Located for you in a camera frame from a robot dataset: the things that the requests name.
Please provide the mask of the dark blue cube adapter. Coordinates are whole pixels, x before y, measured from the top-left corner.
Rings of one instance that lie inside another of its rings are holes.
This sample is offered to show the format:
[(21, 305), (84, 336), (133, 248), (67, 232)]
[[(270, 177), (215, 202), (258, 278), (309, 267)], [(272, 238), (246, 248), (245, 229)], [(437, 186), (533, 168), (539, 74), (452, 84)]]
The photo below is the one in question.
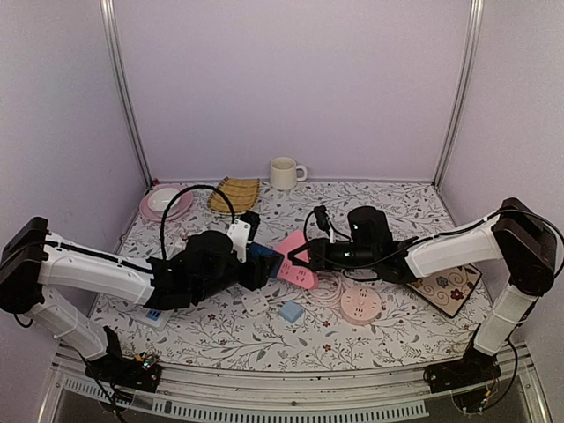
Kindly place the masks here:
[(283, 256), (276, 250), (256, 242), (252, 242), (250, 244), (249, 256), (252, 258), (265, 257), (273, 259), (275, 263), (281, 263), (283, 260)]

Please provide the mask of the pink power strip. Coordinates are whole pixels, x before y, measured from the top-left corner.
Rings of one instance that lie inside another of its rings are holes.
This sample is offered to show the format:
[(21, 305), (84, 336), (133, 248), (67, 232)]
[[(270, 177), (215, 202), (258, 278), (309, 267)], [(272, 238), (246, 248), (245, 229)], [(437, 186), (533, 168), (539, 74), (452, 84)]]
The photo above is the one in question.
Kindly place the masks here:
[(318, 277), (311, 270), (294, 265), (288, 258), (287, 254), (305, 243), (303, 232), (300, 230), (294, 231), (286, 237), (278, 246), (275, 251), (284, 256), (282, 264), (278, 270), (277, 279), (291, 283), (295, 286), (306, 290), (316, 289), (318, 287)]

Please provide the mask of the light blue plug adapter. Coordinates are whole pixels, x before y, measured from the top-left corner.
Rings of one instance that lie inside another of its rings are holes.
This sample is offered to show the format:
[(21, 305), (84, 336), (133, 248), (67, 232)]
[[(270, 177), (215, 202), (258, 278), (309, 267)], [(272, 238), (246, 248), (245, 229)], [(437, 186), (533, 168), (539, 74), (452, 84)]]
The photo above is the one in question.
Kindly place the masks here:
[(288, 301), (282, 305), (278, 314), (289, 323), (296, 323), (304, 312), (303, 307), (293, 301)]

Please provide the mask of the round pink socket hub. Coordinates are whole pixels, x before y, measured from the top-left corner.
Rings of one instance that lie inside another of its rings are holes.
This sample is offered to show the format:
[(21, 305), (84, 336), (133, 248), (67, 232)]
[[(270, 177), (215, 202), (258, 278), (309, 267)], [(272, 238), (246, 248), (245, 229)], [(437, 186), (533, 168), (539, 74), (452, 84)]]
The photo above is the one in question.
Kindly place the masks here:
[(341, 295), (341, 316), (350, 324), (364, 326), (382, 316), (382, 299), (370, 287), (353, 286), (345, 289)]

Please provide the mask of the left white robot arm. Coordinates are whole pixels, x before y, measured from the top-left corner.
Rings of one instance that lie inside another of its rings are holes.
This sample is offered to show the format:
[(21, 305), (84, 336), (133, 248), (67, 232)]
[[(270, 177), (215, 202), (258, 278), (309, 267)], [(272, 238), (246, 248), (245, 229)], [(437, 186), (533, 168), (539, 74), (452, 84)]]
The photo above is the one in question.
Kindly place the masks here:
[(29, 316), (95, 361), (111, 382), (124, 382), (131, 365), (117, 335), (79, 312), (57, 287), (103, 293), (158, 311), (196, 306), (236, 284), (255, 291), (283, 261), (278, 252), (254, 242), (256, 229), (255, 223), (237, 219), (226, 233), (191, 235), (170, 258), (143, 260), (74, 244), (35, 217), (2, 252), (1, 309)]

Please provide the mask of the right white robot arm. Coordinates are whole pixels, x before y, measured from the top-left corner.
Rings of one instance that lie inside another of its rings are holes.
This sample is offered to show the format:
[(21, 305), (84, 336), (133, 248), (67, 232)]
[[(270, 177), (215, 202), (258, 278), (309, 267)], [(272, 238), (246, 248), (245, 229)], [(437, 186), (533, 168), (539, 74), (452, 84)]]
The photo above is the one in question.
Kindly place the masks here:
[(563, 271), (562, 231), (515, 197), (484, 218), (425, 238), (395, 240), (385, 212), (373, 206), (353, 209), (347, 220), (349, 240), (305, 239), (287, 258), (312, 272), (371, 270), (398, 285), (466, 264), (505, 263), (508, 283), (476, 329), (472, 352), (457, 362), (456, 377), (464, 384), (488, 372), (488, 356), (501, 349)]

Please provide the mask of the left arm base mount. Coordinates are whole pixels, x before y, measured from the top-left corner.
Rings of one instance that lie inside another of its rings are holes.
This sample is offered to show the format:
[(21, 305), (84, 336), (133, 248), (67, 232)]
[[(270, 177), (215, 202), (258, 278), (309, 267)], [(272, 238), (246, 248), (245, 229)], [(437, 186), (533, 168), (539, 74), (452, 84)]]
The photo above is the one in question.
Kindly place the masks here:
[(103, 330), (108, 342), (105, 354), (86, 361), (85, 375), (99, 382), (108, 382), (112, 387), (155, 393), (162, 373), (159, 357), (147, 352), (125, 357), (117, 334), (108, 326)]

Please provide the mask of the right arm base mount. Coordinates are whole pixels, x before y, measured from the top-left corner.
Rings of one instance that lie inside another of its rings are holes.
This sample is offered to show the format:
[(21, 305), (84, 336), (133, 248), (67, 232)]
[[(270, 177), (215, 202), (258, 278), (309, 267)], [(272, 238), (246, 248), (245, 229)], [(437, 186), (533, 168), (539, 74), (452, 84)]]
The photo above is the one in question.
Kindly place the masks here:
[(423, 372), (423, 379), (432, 393), (490, 382), (500, 376), (496, 354), (487, 355), (477, 350), (473, 339), (460, 359), (426, 366)]

